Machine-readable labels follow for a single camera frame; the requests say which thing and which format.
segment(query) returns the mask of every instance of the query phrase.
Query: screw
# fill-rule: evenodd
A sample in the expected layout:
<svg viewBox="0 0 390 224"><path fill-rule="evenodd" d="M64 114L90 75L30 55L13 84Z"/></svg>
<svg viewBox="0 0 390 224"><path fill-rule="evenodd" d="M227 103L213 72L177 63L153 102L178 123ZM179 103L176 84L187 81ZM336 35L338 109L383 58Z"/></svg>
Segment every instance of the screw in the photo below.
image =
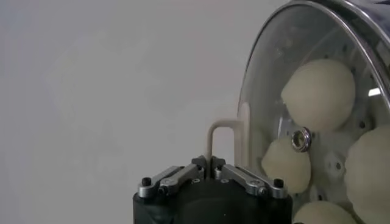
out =
<svg viewBox="0 0 390 224"><path fill-rule="evenodd" d="M173 182L172 179L164 179L164 180L163 180L163 184L170 184L170 183L172 183L172 182Z"/></svg>
<svg viewBox="0 0 390 224"><path fill-rule="evenodd" d="M141 184L144 187L148 187L148 186L152 185L152 179L150 177L144 177L144 178L142 178Z"/></svg>
<svg viewBox="0 0 390 224"><path fill-rule="evenodd" d="M258 189L258 194L259 194L260 196L265 196L265 195L267 194L267 189L266 189L265 187L260 187L260 188Z"/></svg>
<svg viewBox="0 0 390 224"><path fill-rule="evenodd" d="M258 185L258 184L260 184L260 181L258 181L258 180L252 180L250 183L253 184L253 185Z"/></svg>
<svg viewBox="0 0 390 224"><path fill-rule="evenodd" d="M166 186L161 186L158 188L158 193L162 194L162 195L166 195L168 193L168 189Z"/></svg>

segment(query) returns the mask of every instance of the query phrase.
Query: white background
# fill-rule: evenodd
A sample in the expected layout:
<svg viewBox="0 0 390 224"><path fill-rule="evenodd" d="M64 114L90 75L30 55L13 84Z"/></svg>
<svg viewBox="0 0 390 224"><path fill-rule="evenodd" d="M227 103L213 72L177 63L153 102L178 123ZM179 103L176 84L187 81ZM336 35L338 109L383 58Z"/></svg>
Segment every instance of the white background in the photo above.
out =
<svg viewBox="0 0 390 224"><path fill-rule="evenodd" d="M234 117L252 43L285 0L3 0L0 223L132 223L141 177ZM233 162L232 134L216 154Z"/></svg>

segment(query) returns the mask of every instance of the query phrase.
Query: ball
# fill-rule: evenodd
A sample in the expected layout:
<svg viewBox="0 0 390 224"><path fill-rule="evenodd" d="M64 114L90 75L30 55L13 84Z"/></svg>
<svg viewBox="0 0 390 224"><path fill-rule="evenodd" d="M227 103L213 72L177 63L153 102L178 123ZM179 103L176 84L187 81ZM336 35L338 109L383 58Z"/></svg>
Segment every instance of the ball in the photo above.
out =
<svg viewBox="0 0 390 224"><path fill-rule="evenodd" d="M310 182L311 166L307 152L295 152L290 138L272 142L261 161L269 178L282 179L289 194L302 193Z"/></svg>
<svg viewBox="0 0 390 224"><path fill-rule="evenodd" d="M345 167L348 199L358 216L367 224L390 223L390 125L362 135Z"/></svg>
<svg viewBox="0 0 390 224"><path fill-rule="evenodd" d="M304 224L356 224L342 207L327 201L315 201L303 205L293 223Z"/></svg>
<svg viewBox="0 0 390 224"><path fill-rule="evenodd" d="M282 99L294 122L311 131L332 131L350 116L355 82L349 68L338 61L311 61L291 76Z"/></svg>

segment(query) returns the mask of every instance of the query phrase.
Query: clear plastic cover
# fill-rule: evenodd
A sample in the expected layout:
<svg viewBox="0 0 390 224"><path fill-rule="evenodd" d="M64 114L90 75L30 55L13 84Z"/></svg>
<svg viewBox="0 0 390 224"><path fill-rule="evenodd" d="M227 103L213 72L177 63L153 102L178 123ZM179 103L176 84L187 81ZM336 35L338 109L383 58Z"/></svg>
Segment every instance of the clear plastic cover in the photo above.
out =
<svg viewBox="0 0 390 224"><path fill-rule="evenodd" d="M390 55L379 45L375 51L381 58ZM310 201L329 201L356 222L370 224L363 212L360 217L356 214L358 208L351 203L355 189L348 184L359 185L353 179L356 173L367 176L385 168L356 168L353 157L362 159L355 153L359 144L390 156L380 150L388 147L385 142L370 143L373 140L362 138L389 125L390 116L370 67L336 22L304 5L276 14L254 46L241 90L240 104L243 102L249 103L251 115L249 166L271 178L292 179L287 187L294 199L294 213ZM302 155L281 151L294 150L291 136L303 127L310 132L310 148L294 153L307 153L309 162ZM378 135L390 137L390 132L381 130ZM375 179L365 181L376 183Z"/></svg>

